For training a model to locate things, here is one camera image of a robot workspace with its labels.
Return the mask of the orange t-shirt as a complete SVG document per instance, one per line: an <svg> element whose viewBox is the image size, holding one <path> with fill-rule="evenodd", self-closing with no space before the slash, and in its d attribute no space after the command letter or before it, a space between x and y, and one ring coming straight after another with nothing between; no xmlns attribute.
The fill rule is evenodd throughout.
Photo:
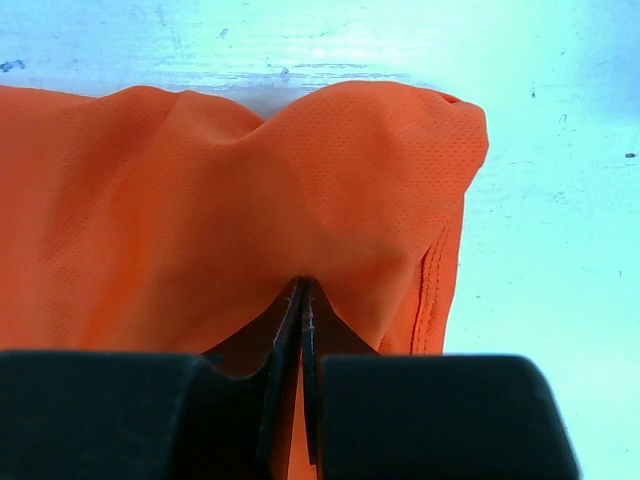
<svg viewBox="0 0 640 480"><path fill-rule="evenodd" d="M201 353L293 278L382 354L439 354L484 110L334 84L271 118L148 86L1 90L1 345Z"/></svg>

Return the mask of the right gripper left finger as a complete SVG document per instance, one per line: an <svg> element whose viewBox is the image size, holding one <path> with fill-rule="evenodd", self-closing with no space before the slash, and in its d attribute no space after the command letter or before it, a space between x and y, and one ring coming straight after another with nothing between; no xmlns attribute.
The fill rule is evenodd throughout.
<svg viewBox="0 0 640 480"><path fill-rule="evenodd" d="M202 354L3 352L2 477L286 478L304 290Z"/></svg>

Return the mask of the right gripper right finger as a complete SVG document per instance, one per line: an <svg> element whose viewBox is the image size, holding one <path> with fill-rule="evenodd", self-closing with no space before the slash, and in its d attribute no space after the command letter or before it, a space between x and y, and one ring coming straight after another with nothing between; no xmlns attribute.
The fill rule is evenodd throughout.
<svg viewBox="0 0 640 480"><path fill-rule="evenodd" d="M307 445L322 479L577 479L539 368L517 355L382 355L317 281L302 302Z"/></svg>

